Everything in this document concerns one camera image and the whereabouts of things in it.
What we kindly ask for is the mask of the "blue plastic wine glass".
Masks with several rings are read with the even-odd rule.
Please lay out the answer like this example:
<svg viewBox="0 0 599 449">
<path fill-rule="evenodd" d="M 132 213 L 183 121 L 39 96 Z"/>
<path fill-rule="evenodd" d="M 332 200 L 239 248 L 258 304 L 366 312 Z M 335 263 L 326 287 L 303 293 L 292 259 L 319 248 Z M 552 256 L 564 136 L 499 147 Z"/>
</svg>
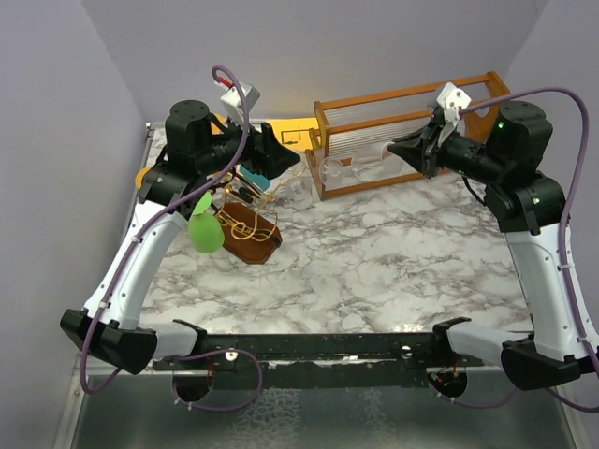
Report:
<svg viewBox="0 0 599 449">
<path fill-rule="evenodd" d="M 267 191 L 270 188 L 270 180 L 262 175 L 254 174 L 246 169 L 244 166 L 239 165 L 239 173 L 249 182 L 254 184 L 258 189 Z"/>
</svg>

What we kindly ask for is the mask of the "clear glass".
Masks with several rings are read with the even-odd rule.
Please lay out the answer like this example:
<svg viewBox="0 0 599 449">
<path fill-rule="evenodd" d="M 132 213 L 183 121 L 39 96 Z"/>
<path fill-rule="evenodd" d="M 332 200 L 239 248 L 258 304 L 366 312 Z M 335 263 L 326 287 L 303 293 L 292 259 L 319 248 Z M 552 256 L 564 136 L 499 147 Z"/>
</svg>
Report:
<svg viewBox="0 0 599 449">
<path fill-rule="evenodd" d="M 378 142 L 362 147 L 348 165 L 341 159 L 325 157 L 318 168 L 319 180 L 327 187 L 340 187 L 349 178 L 369 182 L 399 176 L 404 171 L 404 162 L 389 151 L 390 145 L 391 142 Z"/>
<path fill-rule="evenodd" d="M 285 197 L 297 205 L 307 207 L 312 203 L 312 183 L 306 177 L 298 176 L 285 184 Z"/>
</svg>

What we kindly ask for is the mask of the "gold wire wine glass rack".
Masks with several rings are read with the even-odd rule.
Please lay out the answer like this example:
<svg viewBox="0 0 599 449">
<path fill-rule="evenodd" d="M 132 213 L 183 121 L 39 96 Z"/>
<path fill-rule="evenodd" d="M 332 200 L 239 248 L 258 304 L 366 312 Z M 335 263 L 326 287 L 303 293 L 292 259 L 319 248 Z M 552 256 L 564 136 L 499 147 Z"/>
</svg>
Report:
<svg viewBox="0 0 599 449">
<path fill-rule="evenodd" d="M 275 185 L 262 191 L 239 173 L 239 166 L 234 167 L 218 185 L 222 204 L 212 207 L 224 231 L 224 249 L 247 265 L 265 264 L 283 243 L 275 200 L 285 184 L 302 176 L 306 168 L 303 162 L 295 164 Z"/>
</svg>

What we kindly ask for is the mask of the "green plastic wine glass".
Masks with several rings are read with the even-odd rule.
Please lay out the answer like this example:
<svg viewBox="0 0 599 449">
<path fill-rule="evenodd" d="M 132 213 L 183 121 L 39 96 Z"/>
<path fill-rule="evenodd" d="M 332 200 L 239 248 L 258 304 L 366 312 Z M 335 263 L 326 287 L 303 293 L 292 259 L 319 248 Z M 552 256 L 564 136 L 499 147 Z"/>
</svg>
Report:
<svg viewBox="0 0 599 449">
<path fill-rule="evenodd" d="M 214 253 L 225 242 L 218 219 L 210 213 L 212 195 L 206 192 L 195 205 L 188 220 L 187 233 L 193 248 L 199 253 Z"/>
</svg>

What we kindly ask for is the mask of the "orange plastic wine glass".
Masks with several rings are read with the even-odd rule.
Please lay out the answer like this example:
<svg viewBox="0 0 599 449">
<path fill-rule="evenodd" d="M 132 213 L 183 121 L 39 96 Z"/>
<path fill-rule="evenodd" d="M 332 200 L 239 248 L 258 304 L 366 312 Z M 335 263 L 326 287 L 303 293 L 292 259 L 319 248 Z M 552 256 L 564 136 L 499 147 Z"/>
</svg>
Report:
<svg viewBox="0 0 599 449">
<path fill-rule="evenodd" d="M 143 184 L 143 179 L 145 177 L 145 175 L 152 169 L 152 166 L 146 166 L 144 168 L 142 168 L 136 175 L 135 178 L 135 187 L 137 190 L 141 189 L 141 186 Z"/>
<path fill-rule="evenodd" d="M 210 113 L 209 120 L 213 134 L 222 135 L 226 132 L 226 124 L 222 121 L 222 117 L 220 115 Z"/>
</svg>

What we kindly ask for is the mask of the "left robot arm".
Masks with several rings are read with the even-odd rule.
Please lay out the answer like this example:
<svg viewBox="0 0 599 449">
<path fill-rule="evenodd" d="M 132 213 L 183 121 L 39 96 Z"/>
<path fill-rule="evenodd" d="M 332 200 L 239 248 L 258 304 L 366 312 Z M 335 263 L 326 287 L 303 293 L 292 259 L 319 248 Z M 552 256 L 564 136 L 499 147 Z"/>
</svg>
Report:
<svg viewBox="0 0 599 449">
<path fill-rule="evenodd" d="M 211 190 L 214 176 L 237 165 L 272 180 L 300 161 L 268 123 L 220 123 L 197 100 L 170 108 L 165 133 L 166 144 L 142 179 L 130 226 L 104 279 L 81 309 L 66 310 L 60 320 L 83 354 L 131 374 L 156 358 L 174 356 L 187 369 L 206 360 L 198 327 L 181 320 L 155 328 L 139 322 L 155 272 L 197 204 L 193 192 Z"/>
</svg>

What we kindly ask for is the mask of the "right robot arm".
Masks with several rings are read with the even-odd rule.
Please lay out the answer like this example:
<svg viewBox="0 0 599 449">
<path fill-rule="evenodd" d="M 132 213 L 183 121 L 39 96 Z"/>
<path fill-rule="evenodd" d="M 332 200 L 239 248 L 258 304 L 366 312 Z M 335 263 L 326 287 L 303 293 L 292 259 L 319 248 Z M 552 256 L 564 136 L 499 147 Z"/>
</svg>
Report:
<svg viewBox="0 0 599 449">
<path fill-rule="evenodd" d="M 452 131 L 441 138 L 444 114 L 436 109 L 422 128 L 391 141 L 388 149 L 422 175 L 441 169 L 484 184 L 484 204 L 508 244 L 533 323 L 527 336 L 455 318 L 433 328 L 431 358 L 450 366 L 463 355 L 500 367 L 518 389 L 570 383 L 592 371 L 598 335 L 585 314 L 568 237 L 562 187 L 538 166 L 552 135 L 545 112 L 525 101 L 499 107 L 485 142 Z"/>
</svg>

